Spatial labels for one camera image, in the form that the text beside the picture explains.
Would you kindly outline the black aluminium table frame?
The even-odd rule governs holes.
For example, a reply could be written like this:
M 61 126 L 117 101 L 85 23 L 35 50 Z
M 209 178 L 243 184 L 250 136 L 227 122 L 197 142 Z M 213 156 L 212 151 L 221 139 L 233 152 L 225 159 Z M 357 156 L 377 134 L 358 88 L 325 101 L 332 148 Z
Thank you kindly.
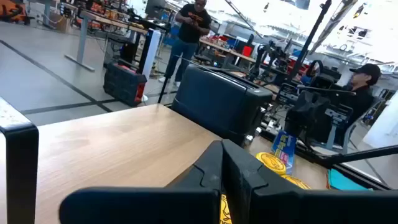
M 343 163 L 398 154 L 398 145 L 380 147 L 368 151 L 359 151 L 352 154 L 323 156 L 315 152 L 310 152 L 303 144 L 298 144 L 295 154 L 312 163 L 321 165 L 326 169 L 335 169 L 363 187 L 372 188 L 374 190 L 392 190 L 392 188 L 383 184 L 380 180 L 376 180 L 370 175 L 349 168 L 347 165 L 343 165 Z

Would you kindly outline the black red toolbox stack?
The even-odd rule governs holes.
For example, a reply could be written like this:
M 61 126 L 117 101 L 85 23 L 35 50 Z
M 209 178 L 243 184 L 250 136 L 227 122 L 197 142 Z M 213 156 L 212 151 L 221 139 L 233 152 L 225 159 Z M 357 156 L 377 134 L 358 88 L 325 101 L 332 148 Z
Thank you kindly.
M 134 107 L 142 102 L 146 82 L 145 75 L 136 73 L 125 65 L 111 62 L 104 75 L 103 89 L 116 100 Z

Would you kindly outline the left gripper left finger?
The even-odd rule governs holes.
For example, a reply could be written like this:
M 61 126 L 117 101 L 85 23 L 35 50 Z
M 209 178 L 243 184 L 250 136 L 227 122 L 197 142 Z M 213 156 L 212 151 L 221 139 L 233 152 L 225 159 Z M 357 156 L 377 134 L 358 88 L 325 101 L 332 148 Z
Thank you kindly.
M 218 224 L 223 145 L 213 141 L 168 187 L 87 187 L 63 199 L 61 224 Z

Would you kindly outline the black four-slot toaster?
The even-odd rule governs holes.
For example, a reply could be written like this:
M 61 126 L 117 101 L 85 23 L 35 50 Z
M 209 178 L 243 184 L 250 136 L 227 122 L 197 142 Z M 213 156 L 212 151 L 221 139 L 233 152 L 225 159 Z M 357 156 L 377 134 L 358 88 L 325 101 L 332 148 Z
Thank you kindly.
M 242 146 L 260 126 L 273 92 L 231 72 L 189 65 L 171 109 Z

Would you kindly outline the yellow-lid spice jar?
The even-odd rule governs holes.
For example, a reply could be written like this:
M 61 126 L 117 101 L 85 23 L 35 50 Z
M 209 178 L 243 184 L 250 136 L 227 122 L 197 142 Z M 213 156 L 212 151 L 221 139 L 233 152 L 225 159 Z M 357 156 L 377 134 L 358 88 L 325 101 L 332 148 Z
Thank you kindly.
M 268 169 L 274 171 L 278 175 L 285 175 L 287 172 L 285 164 L 279 158 L 268 152 L 257 153 L 256 159 L 261 161 Z
M 309 185 L 307 185 L 305 182 L 303 182 L 302 180 L 291 176 L 291 175 L 282 175 L 282 178 L 284 178 L 285 180 L 288 180 L 289 182 L 295 184 L 296 186 L 302 188 L 302 189 L 311 189 L 311 187 Z

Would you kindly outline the teal square pad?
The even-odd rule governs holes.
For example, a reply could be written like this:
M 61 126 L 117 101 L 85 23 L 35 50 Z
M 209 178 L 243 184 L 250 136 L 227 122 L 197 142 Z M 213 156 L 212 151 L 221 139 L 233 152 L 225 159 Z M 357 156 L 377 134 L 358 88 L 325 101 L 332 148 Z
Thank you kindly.
M 330 169 L 327 172 L 328 188 L 335 190 L 368 190 L 351 179 L 345 177 L 343 174 L 335 169 Z

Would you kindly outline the blue grey office chair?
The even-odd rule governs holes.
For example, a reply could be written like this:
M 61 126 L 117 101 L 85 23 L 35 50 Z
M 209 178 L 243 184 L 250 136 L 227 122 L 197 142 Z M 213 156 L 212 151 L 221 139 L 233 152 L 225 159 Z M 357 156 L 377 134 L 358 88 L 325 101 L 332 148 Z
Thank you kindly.
M 367 117 L 368 114 L 374 108 L 376 108 L 376 106 L 380 105 L 384 101 L 385 99 L 373 97 L 372 105 L 348 127 L 345 126 L 348 123 L 349 117 L 351 116 L 351 112 L 353 110 L 345 105 L 330 105 L 325 111 L 325 115 L 329 116 L 331 119 L 331 129 L 328 135 L 327 142 L 311 140 L 310 143 L 313 143 L 314 146 L 337 152 L 338 154 L 347 154 L 348 143 L 357 123 L 363 118 Z M 335 142 L 337 129 L 344 129 L 342 144 L 338 144 Z

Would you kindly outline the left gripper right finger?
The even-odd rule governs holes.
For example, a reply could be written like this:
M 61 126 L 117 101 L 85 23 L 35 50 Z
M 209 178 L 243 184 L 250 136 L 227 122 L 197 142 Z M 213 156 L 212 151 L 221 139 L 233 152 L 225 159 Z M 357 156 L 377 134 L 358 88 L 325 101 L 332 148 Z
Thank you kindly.
M 221 143 L 233 224 L 398 224 L 398 190 L 304 190 L 229 139 Z

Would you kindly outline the cardboard box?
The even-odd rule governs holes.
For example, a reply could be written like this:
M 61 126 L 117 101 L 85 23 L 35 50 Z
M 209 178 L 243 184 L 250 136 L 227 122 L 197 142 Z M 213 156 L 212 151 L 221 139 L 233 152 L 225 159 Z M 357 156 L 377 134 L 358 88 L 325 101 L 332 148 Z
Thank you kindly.
M 59 32 L 66 33 L 68 31 L 70 19 L 60 14 L 51 12 L 49 16 L 49 25 Z

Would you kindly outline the wooden workbench grey legs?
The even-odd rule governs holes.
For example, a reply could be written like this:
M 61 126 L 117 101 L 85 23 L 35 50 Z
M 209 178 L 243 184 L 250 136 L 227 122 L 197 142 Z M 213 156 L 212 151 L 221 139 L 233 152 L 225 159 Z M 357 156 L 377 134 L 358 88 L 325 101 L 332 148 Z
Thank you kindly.
M 71 60 L 72 62 L 75 62 L 77 65 L 85 68 L 86 70 L 88 70 L 90 72 L 94 72 L 95 69 L 93 67 L 90 67 L 83 63 L 83 56 L 84 56 L 84 51 L 85 51 L 85 41 L 86 41 L 86 35 L 87 35 L 89 21 L 102 22 L 102 23 L 105 23 L 108 25 L 125 28 L 127 30 L 137 32 L 139 34 L 147 34 L 148 33 L 148 30 L 135 27 L 131 23 L 108 19 L 103 16 L 100 16 L 99 14 L 95 14 L 94 12 L 88 11 L 86 9 L 81 10 L 80 16 L 83 18 L 83 20 L 81 22 L 80 38 L 79 38 L 79 43 L 78 43 L 77 56 L 75 58 L 75 57 L 72 57 L 71 55 L 65 54 L 64 57 Z

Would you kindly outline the orange black machine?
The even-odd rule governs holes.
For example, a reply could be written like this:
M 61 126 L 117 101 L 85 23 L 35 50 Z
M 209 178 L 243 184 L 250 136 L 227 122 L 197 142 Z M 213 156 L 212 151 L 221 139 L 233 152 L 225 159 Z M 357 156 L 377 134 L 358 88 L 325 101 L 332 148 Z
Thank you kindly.
M 29 25 L 25 4 L 21 0 L 0 0 L 0 21 Z

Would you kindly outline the person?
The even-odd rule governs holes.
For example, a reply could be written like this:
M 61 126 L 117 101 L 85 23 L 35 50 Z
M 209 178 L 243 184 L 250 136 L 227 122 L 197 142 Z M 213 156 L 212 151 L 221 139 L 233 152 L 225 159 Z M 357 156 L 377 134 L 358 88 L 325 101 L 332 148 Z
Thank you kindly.
M 340 146 L 344 143 L 346 130 L 373 105 L 374 97 L 371 87 L 381 76 L 380 68 L 372 63 L 367 63 L 359 68 L 351 68 L 350 71 L 353 75 L 347 88 L 356 94 L 348 95 L 341 100 L 341 104 L 352 108 L 353 113 L 345 127 L 336 130 L 334 143 Z
M 207 0 L 195 0 L 194 3 L 184 5 L 176 14 L 175 20 L 181 23 L 178 39 L 172 46 L 165 75 L 159 78 L 160 82 L 163 83 L 166 78 L 171 78 L 179 57 L 182 57 L 175 76 L 175 85 L 180 86 L 189 60 L 192 59 L 198 47 L 200 37 L 210 32 L 211 17 L 205 9 L 206 4 Z

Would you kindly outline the wooden shelf black legs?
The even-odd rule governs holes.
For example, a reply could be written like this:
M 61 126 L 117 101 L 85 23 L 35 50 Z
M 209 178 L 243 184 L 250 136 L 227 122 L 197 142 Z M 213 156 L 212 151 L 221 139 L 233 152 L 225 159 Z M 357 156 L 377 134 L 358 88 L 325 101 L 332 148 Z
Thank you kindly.
M 223 138 L 163 105 L 38 127 L 0 98 L 6 224 L 60 224 L 60 204 L 87 187 L 168 187 Z

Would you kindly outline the black tripod pole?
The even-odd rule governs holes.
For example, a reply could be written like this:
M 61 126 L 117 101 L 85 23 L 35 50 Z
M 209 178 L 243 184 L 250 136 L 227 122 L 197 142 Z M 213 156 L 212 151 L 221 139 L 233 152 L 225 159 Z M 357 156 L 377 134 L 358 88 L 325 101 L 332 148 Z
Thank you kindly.
M 316 22 L 314 23 L 314 26 L 308 36 L 308 38 L 305 41 L 304 46 L 301 49 L 301 53 L 298 56 L 298 59 L 296 60 L 294 67 L 292 69 L 292 71 L 290 72 L 290 74 L 287 76 L 286 80 L 287 82 L 291 82 L 292 79 L 296 76 L 296 74 L 298 73 L 298 71 L 300 70 L 301 66 L 302 66 L 302 62 L 306 56 L 306 53 L 308 51 L 308 47 L 312 42 L 313 37 L 315 36 L 316 31 L 319 28 L 319 25 L 321 24 L 325 14 L 327 13 L 327 11 L 329 10 L 330 6 L 331 6 L 332 0 L 326 0 L 324 4 L 321 4 L 321 13 L 318 16 Z

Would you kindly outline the white black floor stand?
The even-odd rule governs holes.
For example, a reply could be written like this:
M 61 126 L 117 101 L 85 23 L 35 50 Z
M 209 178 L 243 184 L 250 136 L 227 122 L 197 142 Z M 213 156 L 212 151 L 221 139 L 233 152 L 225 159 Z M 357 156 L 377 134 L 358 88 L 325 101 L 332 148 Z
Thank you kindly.
M 145 84 L 149 79 L 152 71 L 152 66 L 157 53 L 161 33 L 158 30 L 149 29 L 145 35 L 145 42 L 141 52 L 141 59 L 139 61 L 139 68 L 137 74 L 144 80 L 144 83 L 139 84 L 138 100 L 139 102 L 146 101 L 147 97 L 144 95 Z

